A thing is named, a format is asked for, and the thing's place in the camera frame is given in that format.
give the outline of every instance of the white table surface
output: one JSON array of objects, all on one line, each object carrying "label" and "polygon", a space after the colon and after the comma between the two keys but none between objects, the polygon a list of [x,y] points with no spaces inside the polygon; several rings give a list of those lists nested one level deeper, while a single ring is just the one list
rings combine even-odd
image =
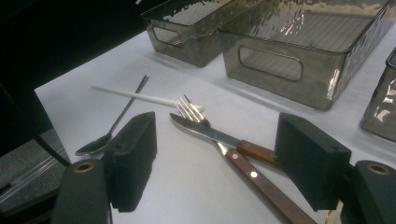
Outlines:
[{"label": "white table surface", "polygon": [[[280,112],[308,119],[352,150],[351,164],[361,160],[396,167],[396,144],[365,133],[359,126],[376,84],[396,47],[396,25],[371,53],[359,73],[329,111],[318,111],[228,78],[222,55],[204,68],[156,53],[142,33],[109,52],[35,90],[72,162],[75,152],[105,134],[129,98],[96,91],[91,85],[135,91],[149,76],[142,94],[177,99],[183,94],[205,107],[212,127],[273,149]],[[240,178],[211,141],[181,132],[169,117],[171,106],[136,100],[117,133],[141,113],[156,114],[158,154],[143,194],[132,213],[113,211],[121,223],[282,223],[268,203]],[[314,212],[279,171],[252,162],[318,223],[327,211]]]}]

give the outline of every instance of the white stick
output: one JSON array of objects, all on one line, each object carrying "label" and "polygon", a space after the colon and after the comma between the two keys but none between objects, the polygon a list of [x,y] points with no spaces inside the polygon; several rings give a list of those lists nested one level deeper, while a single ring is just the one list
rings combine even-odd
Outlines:
[{"label": "white stick", "polygon": [[[163,98],[158,98],[158,97],[155,97],[155,96],[142,95],[142,94],[138,94],[138,93],[134,93],[134,92],[116,91],[116,90],[111,90],[111,89],[108,89],[108,88],[98,87],[98,86],[92,86],[92,88],[95,89],[95,90],[106,91],[106,92],[114,93],[114,94],[121,95],[121,96],[135,97],[137,99],[150,101],[150,102],[154,102],[154,103],[158,103],[158,104],[162,104],[162,105],[175,106],[175,102],[176,102],[176,101],[172,101],[172,100],[166,100],[166,99],[163,99]],[[204,108],[202,106],[200,106],[200,105],[194,105],[194,106],[200,112],[204,111]]]}]

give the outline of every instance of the knife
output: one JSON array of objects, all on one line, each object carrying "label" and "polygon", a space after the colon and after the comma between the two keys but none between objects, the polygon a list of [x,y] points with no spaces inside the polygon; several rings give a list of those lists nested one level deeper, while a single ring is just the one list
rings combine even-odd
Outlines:
[{"label": "knife", "polygon": [[267,199],[274,208],[278,210],[291,223],[310,224],[316,223],[309,215],[307,215],[296,203],[286,196],[277,186],[275,186],[267,177],[260,173],[242,153],[253,155],[258,159],[262,155],[260,150],[265,153],[264,162],[268,162],[275,167],[280,164],[274,161],[274,154],[270,149],[252,144],[249,141],[239,140],[226,133],[217,131],[202,123],[184,119],[181,116],[170,114],[171,118],[179,125],[187,128],[189,131],[198,133],[214,141],[218,141],[229,148],[223,150],[224,156],[238,168],[240,172],[249,180],[249,182]]}]

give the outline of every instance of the bin handle cutout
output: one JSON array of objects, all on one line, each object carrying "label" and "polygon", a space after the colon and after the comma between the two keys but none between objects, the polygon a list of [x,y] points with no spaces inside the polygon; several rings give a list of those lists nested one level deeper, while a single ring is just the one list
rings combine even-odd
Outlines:
[{"label": "bin handle cutout", "polygon": [[289,81],[303,78],[303,64],[296,58],[270,51],[239,47],[239,62],[245,67]]},{"label": "bin handle cutout", "polygon": [[163,29],[157,26],[154,26],[152,31],[154,32],[154,36],[158,41],[181,49],[184,48],[185,39],[182,38],[178,32]]}]

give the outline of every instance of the translucent plastic bin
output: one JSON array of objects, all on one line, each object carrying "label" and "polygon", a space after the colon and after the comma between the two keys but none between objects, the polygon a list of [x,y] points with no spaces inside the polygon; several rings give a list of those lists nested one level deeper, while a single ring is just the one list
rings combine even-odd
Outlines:
[{"label": "translucent plastic bin", "polygon": [[367,105],[361,127],[396,142],[396,48],[387,58],[387,68]]},{"label": "translucent plastic bin", "polygon": [[154,49],[198,67],[221,53],[218,28],[259,0],[170,0],[141,15]]},{"label": "translucent plastic bin", "polygon": [[328,110],[394,23],[396,0],[262,0],[219,28],[227,75]]}]

